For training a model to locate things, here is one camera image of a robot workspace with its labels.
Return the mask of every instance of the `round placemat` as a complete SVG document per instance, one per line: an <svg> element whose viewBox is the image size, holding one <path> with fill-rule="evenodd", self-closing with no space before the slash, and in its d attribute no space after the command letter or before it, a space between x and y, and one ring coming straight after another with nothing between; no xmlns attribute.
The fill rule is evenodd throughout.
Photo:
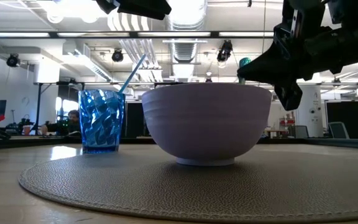
<svg viewBox="0 0 358 224"><path fill-rule="evenodd" d="M358 219L358 159L351 157L254 149L231 166L192 167L155 147L38 164L23 171L19 182L65 205L146 218L217 223Z"/></svg>

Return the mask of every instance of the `textured blue tumbler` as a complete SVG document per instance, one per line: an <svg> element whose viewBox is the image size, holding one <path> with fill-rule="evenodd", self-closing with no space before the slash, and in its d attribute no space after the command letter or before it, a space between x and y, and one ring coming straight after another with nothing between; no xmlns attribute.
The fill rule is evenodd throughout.
<svg viewBox="0 0 358 224"><path fill-rule="evenodd" d="M118 151L125 95L111 90L78 93L83 153Z"/></svg>

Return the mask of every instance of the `ventilation pipe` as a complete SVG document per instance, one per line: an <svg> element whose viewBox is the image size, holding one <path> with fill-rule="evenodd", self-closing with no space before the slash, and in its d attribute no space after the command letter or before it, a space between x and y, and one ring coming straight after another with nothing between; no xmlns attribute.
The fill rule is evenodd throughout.
<svg viewBox="0 0 358 224"><path fill-rule="evenodd" d="M168 0L172 8L167 17L169 30L193 31L202 30L207 8L207 0ZM194 72L192 61L196 57L198 44L170 44L173 74L177 78L190 78Z"/></svg>

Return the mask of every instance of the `bowl base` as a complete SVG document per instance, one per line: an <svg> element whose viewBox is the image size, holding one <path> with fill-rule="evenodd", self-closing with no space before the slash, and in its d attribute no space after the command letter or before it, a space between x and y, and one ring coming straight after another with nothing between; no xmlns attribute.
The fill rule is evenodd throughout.
<svg viewBox="0 0 358 224"><path fill-rule="evenodd" d="M223 160L196 160L177 158L177 163L188 166L228 166L234 163L234 158Z"/></svg>

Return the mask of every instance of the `man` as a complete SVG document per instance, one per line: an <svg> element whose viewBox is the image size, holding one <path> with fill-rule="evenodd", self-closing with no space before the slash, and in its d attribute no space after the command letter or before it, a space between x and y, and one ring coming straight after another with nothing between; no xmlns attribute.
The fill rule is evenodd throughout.
<svg viewBox="0 0 358 224"><path fill-rule="evenodd" d="M68 122L65 125L64 121L58 121L57 124L45 124L41 127L42 135L47 132L58 132L60 135L66 135L75 131L81 132L80 113L78 110L68 112Z"/></svg>

